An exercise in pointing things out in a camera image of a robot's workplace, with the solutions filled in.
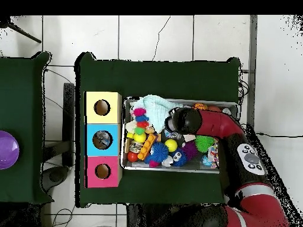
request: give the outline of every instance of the green tablecloth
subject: green tablecloth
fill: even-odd
[[[133,62],[95,60],[82,53],[76,72],[76,199],[87,203],[221,203],[218,174],[123,170],[117,188],[84,188],[83,92],[109,91],[127,96],[238,102],[237,58],[228,62]]]
[[[0,130],[19,143],[18,161],[0,170],[0,202],[51,202],[40,186],[43,147],[43,68],[49,53],[32,59],[0,57]]]

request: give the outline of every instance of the red ball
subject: red ball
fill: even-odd
[[[217,112],[221,112],[221,109],[219,107],[216,106],[209,106],[208,107],[209,111],[217,111]]]
[[[128,154],[127,154],[127,159],[130,161],[130,162],[136,162],[138,160],[138,153],[133,153],[132,151],[130,151]]]

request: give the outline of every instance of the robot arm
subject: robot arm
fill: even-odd
[[[166,119],[165,127],[170,132],[219,139],[221,188],[228,206],[224,206],[226,214],[218,216],[227,217],[225,227],[289,226],[263,163],[240,124],[231,116],[222,112],[179,108]]]

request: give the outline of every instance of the orange ball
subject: orange ball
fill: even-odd
[[[133,153],[132,151],[130,151],[128,154],[127,154],[127,159],[130,161],[130,162],[136,162],[138,160],[138,153]]]
[[[204,105],[203,103],[195,103],[192,107],[194,109],[207,110],[207,105]]]
[[[221,112],[221,109],[219,107],[216,106],[209,106],[208,107],[209,111],[217,111],[217,112]]]

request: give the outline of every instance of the wooden cube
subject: wooden cube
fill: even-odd
[[[121,123],[122,97],[118,92],[85,92],[84,96],[88,124]]]

